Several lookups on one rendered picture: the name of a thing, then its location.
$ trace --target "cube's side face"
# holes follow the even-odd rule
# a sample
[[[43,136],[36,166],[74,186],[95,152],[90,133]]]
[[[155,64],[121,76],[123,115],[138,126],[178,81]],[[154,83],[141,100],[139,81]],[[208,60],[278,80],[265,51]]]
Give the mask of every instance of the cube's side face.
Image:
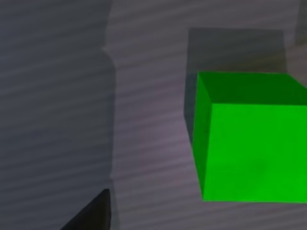
[[[206,87],[203,84],[201,77],[198,77],[192,151],[202,193],[206,173],[211,109],[212,103]]]
[[[305,203],[307,107],[213,104],[204,201]]]

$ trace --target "green cube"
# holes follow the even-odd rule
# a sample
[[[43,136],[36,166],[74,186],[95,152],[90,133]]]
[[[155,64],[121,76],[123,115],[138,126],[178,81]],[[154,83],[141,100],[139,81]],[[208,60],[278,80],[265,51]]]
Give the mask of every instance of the green cube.
[[[307,89],[288,74],[199,72],[193,155],[204,201],[307,201]]]

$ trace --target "black pointed object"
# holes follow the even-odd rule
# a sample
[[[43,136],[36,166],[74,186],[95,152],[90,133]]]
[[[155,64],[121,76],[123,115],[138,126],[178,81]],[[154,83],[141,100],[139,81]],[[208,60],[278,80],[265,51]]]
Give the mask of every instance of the black pointed object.
[[[61,230],[110,230],[111,195],[103,190]]]

